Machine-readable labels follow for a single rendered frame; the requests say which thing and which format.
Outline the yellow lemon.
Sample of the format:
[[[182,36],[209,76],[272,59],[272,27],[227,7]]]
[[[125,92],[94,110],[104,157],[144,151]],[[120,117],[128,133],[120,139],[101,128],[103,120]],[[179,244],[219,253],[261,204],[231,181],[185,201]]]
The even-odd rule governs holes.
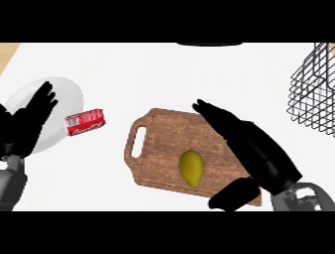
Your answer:
[[[196,187],[204,172],[204,162],[200,154],[194,150],[184,152],[178,163],[179,174],[190,187]]]

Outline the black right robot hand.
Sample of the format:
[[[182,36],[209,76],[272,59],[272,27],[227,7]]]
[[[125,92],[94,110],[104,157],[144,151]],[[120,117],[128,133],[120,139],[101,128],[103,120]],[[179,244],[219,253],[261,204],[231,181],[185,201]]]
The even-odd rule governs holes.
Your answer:
[[[227,141],[249,176],[237,178],[210,197],[209,209],[235,211],[265,189],[272,195],[286,191],[302,178],[302,174],[278,144],[246,120],[201,99],[193,104],[206,122]]]

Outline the brown wooden cutting board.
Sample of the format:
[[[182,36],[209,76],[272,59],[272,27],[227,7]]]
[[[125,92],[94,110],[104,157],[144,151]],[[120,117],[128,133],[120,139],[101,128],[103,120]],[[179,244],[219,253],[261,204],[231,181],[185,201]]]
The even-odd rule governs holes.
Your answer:
[[[191,188],[179,175],[178,162],[193,149],[203,158],[204,172]],[[237,157],[200,114],[153,108],[129,129],[123,161],[138,185],[212,197],[246,172]]]

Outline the dark round object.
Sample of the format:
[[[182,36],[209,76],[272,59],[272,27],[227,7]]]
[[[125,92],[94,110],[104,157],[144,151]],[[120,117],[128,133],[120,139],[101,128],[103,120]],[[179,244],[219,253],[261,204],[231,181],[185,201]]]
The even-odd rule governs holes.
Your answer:
[[[238,46],[243,43],[176,43],[181,46],[187,47],[206,47],[206,48],[216,48],[216,47],[232,47]]]

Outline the red can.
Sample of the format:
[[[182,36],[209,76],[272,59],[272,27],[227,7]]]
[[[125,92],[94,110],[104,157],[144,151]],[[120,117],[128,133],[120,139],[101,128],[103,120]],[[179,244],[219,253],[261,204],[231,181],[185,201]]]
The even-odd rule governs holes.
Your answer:
[[[66,117],[67,135],[77,134],[100,128],[104,125],[103,111],[94,109]]]

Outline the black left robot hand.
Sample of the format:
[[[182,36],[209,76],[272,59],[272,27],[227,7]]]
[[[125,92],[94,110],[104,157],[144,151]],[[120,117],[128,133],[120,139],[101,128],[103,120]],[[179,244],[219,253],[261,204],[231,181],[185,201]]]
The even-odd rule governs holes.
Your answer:
[[[27,105],[14,113],[0,103],[0,161],[5,161],[11,155],[24,159],[32,154],[57,103],[52,85],[46,81]]]

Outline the white round plate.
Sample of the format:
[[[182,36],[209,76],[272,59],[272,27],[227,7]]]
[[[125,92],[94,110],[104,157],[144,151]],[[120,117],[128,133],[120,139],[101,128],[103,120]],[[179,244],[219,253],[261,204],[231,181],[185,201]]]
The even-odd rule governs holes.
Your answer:
[[[58,103],[42,127],[33,154],[48,150],[67,136],[66,117],[83,111],[83,93],[76,83],[64,77],[45,77],[24,85],[5,102],[5,108],[14,113],[24,107],[44,82],[52,85]]]

